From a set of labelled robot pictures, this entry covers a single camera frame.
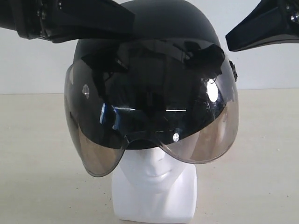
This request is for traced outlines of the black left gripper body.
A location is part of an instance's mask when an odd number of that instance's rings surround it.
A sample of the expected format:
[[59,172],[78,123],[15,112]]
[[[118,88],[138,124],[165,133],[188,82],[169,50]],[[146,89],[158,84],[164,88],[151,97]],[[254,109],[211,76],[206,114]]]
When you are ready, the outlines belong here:
[[59,39],[61,28],[54,16],[59,3],[59,0],[2,0],[0,27],[15,31],[24,39]]

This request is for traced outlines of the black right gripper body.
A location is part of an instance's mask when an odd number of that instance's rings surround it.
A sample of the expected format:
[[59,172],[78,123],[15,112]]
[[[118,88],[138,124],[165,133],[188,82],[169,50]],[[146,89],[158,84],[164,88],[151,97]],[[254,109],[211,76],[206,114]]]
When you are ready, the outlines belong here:
[[299,39],[299,1],[280,0],[279,1],[279,39],[298,40]]

